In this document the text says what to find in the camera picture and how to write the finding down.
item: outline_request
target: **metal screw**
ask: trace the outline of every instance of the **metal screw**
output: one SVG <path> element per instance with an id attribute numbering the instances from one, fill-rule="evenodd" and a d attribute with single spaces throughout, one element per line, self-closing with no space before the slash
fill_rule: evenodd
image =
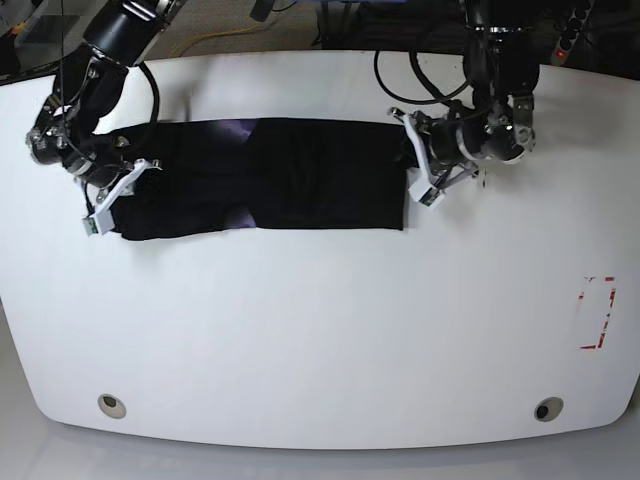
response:
<path id="1" fill-rule="evenodd" d="M 107 195 L 109 195 L 109 191 L 106 188 L 100 190 L 98 192 L 98 195 L 96 196 L 96 203 L 104 202 L 105 198 L 107 198 Z"/>
<path id="2" fill-rule="evenodd" d="M 40 140 L 42 140 L 42 132 L 40 131 L 40 129 L 34 127 L 29 132 L 29 138 L 33 142 L 39 142 Z"/>
<path id="3" fill-rule="evenodd" d="M 67 148 L 67 140 L 64 137 L 58 137 L 56 138 L 56 148 L 58 150 L 64 150 L 65 148 Z"/>
<path id="4" fill-rule="evenodd" d="M 122 147 L 128 147 L 128 146 L 129 146 L 129 140 L 127 140 L 125 137 L 116 138 L 116 148 L 122 148 Z"/>

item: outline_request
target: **black garment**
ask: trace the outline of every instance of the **black garment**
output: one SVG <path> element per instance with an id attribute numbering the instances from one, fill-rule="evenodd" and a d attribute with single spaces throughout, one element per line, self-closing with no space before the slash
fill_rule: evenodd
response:
<path id="1" fill-rule="evenodd" d="M 145 127 L 115 133 L 135 143 Z M 163 170 L 116 201 L 116 231 L 175 238 L 233 228 L 243 212 L 261 228 L 402 230 L 402 137 L 401 126 L 324 120 L 159 124 L 138 156 Z"/>

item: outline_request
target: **black cable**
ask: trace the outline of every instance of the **black cable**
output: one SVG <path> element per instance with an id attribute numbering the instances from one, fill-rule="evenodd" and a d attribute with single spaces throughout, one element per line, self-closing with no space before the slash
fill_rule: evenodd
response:
<path id="1" fill-rule="evenodd" d="M 149 67 L 147 67 L 146 63 L 142 62 L 139 67 L 140 71 L 147 78 L 149 86 L 151 87 L 151 92 L 153 93 L 153 108 L 151 109 L 151 118 L 149 119 L 149 124 L 145 129 L 144 134 L 142 135 L 142 137 L 140 137 L 135 145 L 127 148 L 128 153 L 135 153 L 146 145 L 146 143 L 151 138 L 151 135 L 153 134 L 153 130 L 158 124 L 158 116 L 160 115 L 160 89 L 158 88 L 158 83 L 156 82 L 153 73 L 151 73 L 151 70 L 149 70 Z"/>
<path id="2" fill-rule="evenodd" d="M 289 10 L 290 8 L 295 7 L 299 2 L 293 2 L 291 5 L 288 5 L 284 8 L 272 8 L 271 11 L 273 13 L 280 13 L 280 12 L 286 12 L 287 10 Z"/>
<path id="3" fill-rule="evenodd" d="M 444 97 L 444 94 L 440 91 L 440 89 L 438 87 L 436 87 L 431 80 L 429 80 L 429 78 L 425 75 L 425 73 L 422 71 L 422 68 L 420 68 L 420 62 L 418 61 L 418 52 L 416 51 L 411 51 L 409 52 L 409 62 L 411 63 L 411 69 L 413 70 L 413 73 L 416 75 L 416 77 L 418 78 L 418 80 L 420 81 L 420 83 L 424 86 L 424 88 L 427 89 L 427 91 L 433 95 L 433 98 L 442 98 Z M 451 101 L 446 100 L 445 105 L 447 104 L 451 104 Z"/>
<path id="4" fill-rule="evenodd" d="M 65 14 L 64 14 L 64 0 L 60 0 L 60 16 L 62 17 L 62 23 L 65 22 Z M 71 147 L 71 149 L 80 156 L 84 161 L 90 162 L 87 156 L 82 153 L 82 151 L 75 146 L 73 140 L 71 139 L 71 135 L 69 135 L 69 131 L 67 130 L 67 111 L 66 104 L 64 102 L 64 29 L 60 30 L 60 103 L 62 104 L 62 128 L 64 129 L 64 135 L 67 140 L 67 144 Z"/>
<path id="5" fill-rule="evenodd" d="M 448 100 L 454 99 L 455 97 L 460 95 L 464 90 L 466 90 L 469 85 L 471 85 L 471 81 L 469 79 L 467 79 L 467 80 L 465 80 L 465 82 L 462 85 L 460 85 L 458 88 L 456 88 L 450 94 L 443 95 L 443 96 L 440 96 L 438 98 L 432 98 L 430 100 L 412 100 L 412 99 L 409 99 L 409 98 L 404 98 L 404 97 L 401 97 L 400 95 L 397 95 L 397 94 L 393 93 L 391 90 L 389 90 L 389 88 L 383 82 L 382 77 L 380 75 L 379 60 L 380 60 L 380 50 L 376 50 L 376 53 L 373 56 L 373 72 L 375 73 L 376 80 L 378 81 L 378 85 L 380 85 L 380 88 L 382 88 L 382 90 L 384 90 L 384 92 L 387 95 L 389 95 L 391 98 L 393 98 L 395 100 L 398 100 L 399 102 L 408 103 L 409 105 L 423 105 L 424 106 L 424 105 L 442 104 L 442 103 L 445 103 Z"/>

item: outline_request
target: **gray floor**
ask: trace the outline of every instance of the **gray floor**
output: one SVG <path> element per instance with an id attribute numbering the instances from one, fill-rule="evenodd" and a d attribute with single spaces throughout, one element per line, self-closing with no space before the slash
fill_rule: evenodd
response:
<path id="1" fill-rule="evenodd" d="M 66 16 L 79 17 L 65 37 L 65 51 L 73 50 L 82 34 L 106 0 L 64 0 Z M 189 0 L 173 24 L 149 52 L 147 60 L 167 58 L 173 48 L 194 36 L 212 32 L 238 30 L 254 25 L 249 17 L 254 0 Z M 289 0 L 277 0 L 276 8 L 290 5 Z M 46 15 L 60 14 L 60 1 L 49 0 Z M 312 1 L 301 1 L 295 7 L 272 13 L 269 19 L 249 34 L 209 39 L 189 49 L 186 56 L 214 53 L 264 52 L 274 50 L 305 50 L 318 34 L 315 7 Z M 24 44 L 18 50 L 24 69 L 55 61 L 60 57 L 58 38 L 49 43 Z"/>
<path id="2" fill-rule="evenodd" d="M 254 0 L 190 0 L 148 58 L 165 58 L 175 45 L 194 35 L 251 26 L 254 22 L 249 13 L 253 3 Z M 277 5 L 282 8 L 289 3 L 278 0 Z M 286 12 L 271 14 L 263 26 L 250 34 L 207 40 L 191 48 L 187 55 L 304 50 L 310 48 L 316 35 L 313 3 L 301 2 Z"/>

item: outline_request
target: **black cloth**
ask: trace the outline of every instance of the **black cloth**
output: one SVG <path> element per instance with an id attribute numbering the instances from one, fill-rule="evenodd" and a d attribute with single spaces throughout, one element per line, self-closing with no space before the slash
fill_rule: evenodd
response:
<path id="1" fill-rule="evenodd" d="M 135 143 L 146 125 L 114 132 Z M 403 229 L 401 126 L 299 119 L 159 124 L 139 157 L 159 159 L 112 207 L 128 240 L 241 226 Z"/>

